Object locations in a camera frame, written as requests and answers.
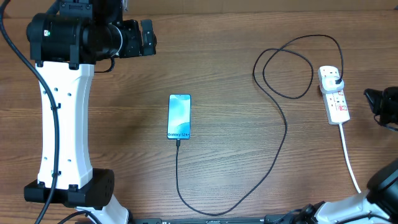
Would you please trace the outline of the blue Galaxy smartphone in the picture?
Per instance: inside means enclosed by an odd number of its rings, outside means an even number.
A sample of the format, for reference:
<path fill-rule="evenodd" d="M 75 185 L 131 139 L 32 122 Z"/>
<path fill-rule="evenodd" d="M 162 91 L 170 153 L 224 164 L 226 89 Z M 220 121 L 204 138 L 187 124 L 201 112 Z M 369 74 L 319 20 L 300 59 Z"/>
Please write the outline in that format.
<path fill-rule="evenodd" d="M 191 95 L 174 94 L 169 96 L 168 139 L 190 139 L 191 104 Z"/>

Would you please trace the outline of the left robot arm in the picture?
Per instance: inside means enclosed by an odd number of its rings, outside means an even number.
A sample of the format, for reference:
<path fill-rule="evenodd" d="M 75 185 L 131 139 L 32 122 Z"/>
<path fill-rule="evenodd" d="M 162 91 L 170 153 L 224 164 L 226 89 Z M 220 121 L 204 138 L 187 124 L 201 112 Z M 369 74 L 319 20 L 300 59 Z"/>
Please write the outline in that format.
<path fill-rule="evenodd" d="M 156 53 L 150 20 L 124 20 L 127 1 L 57 1 L 27 26 L 30 57 L 43 78 L 42 157 L 24 188 L 35 203 L 60 203 L 94 223 L 132 223 L 113 194 L 114 172 L 94 168 L 88 150 L 88 102 L 95 64 Z"/>

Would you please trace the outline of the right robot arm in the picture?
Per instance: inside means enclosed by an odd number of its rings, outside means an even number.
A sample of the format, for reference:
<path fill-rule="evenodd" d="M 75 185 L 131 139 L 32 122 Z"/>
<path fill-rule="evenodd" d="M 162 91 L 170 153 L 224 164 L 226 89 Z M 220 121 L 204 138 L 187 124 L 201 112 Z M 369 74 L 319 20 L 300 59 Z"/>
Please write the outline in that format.
<path fill-rule="evenodd" d="M 380 126 L 397 131 L 397 87 L 366 89 L 364 95 Z M 397 160 L 375 173 L 368 190 L 337 202 L 307 205 L 292 223 L 397 223 Z"/>

